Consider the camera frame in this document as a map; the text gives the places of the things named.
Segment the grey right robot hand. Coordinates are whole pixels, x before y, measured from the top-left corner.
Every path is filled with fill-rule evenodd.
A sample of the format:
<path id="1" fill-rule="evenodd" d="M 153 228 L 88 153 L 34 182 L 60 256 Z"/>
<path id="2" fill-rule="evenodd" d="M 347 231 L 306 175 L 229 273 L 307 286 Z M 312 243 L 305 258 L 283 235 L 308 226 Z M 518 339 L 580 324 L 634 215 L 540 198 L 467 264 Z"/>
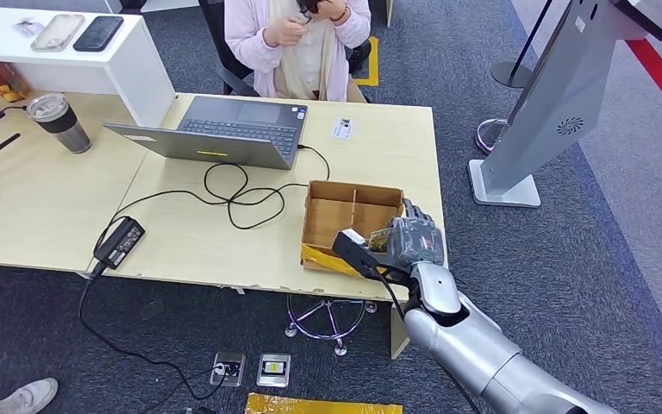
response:
<path id="1" fill-rule="evenodd" d="M 442 266 L 445 245 L 433 218 L 409 199 L 403 199 L 403 213 L 390 221 L 386 242 L 388 262 L 397 268 L 410 268 L 419 261 Z"/>

